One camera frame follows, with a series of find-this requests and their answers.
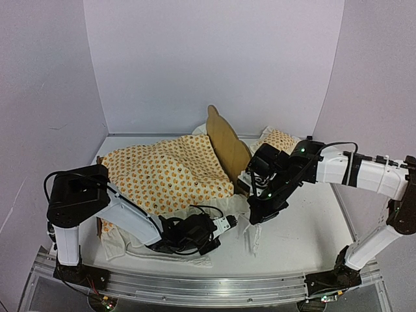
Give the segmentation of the duck print mattress cushion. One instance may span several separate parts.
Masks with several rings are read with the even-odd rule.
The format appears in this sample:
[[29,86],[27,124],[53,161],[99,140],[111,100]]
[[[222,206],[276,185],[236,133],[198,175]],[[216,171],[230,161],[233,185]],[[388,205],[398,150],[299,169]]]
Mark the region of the duck print mattress cushion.
[[237,236],[256,254],[261,228],[249,223],[246,198],[222,169],[204,125],[190,135],[114,150],[99,161],[110,182],[153,216],[185,219],[198,206],[214,218],[236,216]]

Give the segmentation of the wooden pet bed frame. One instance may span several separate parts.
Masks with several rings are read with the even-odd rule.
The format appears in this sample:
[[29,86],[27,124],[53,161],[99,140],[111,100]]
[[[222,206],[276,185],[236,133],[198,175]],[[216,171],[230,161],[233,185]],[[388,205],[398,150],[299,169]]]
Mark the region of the wooden pet bed frame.
[[[207,110],[208,118],[205,128],[215,155],[217,156],[222,169],[236,187],[237,194],[241,194],[246,198],[241,189],[237,186],[237,176],[244,171],[246,165],[249,163],[251,157],[250,150],[244,142],[238,139],[233,128],[218,113],[216,107],[211,105]],[[99,160],[106,154],[97,157],[96,162],[101,164]]]

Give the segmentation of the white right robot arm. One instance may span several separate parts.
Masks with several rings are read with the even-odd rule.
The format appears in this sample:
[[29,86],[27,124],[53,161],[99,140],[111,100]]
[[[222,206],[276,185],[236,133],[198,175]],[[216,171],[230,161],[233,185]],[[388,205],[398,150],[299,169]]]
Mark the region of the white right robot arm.
[[250,223],[275,218],[289,206],[289,198],[303,184],[329,184],[372,193],[385,198],[385,211],[366,234],[340,254],[341,263],[328,272],[327,282],[341,288],[353,270],[406,235],[415,234],[415,158],[394,160],[370,156],[341,147],[343,142],[325,144],[301,140],[291,153],[262,144],[239,174],[239,186],[248,194]]

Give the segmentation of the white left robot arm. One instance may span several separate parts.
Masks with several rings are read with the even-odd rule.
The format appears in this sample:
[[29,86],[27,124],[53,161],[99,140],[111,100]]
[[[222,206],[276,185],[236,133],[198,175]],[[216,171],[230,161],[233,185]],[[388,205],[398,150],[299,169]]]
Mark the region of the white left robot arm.
[[47,220],[55,231],[61,271],[74,284],[88,275],[80,264],[79,226],[91,218],[114,224],[154,252],[177,255],[210,252],[228,228],[224,217],[212,218],[202,209],[185,219],[151,216],[111,184],[100,164],[52,172],[45,178],[50,179],[52,186],[44,187]]

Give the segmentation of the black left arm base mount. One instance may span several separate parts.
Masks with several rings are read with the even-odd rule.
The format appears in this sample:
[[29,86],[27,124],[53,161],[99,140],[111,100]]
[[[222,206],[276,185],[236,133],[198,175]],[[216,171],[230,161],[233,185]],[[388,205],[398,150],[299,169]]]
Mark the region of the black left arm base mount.
[[56,259],[53,277],[68,284],[104,291],[110,278],[110,271],[96,266],[84,265],[82,260],[75,266],[63,265]]

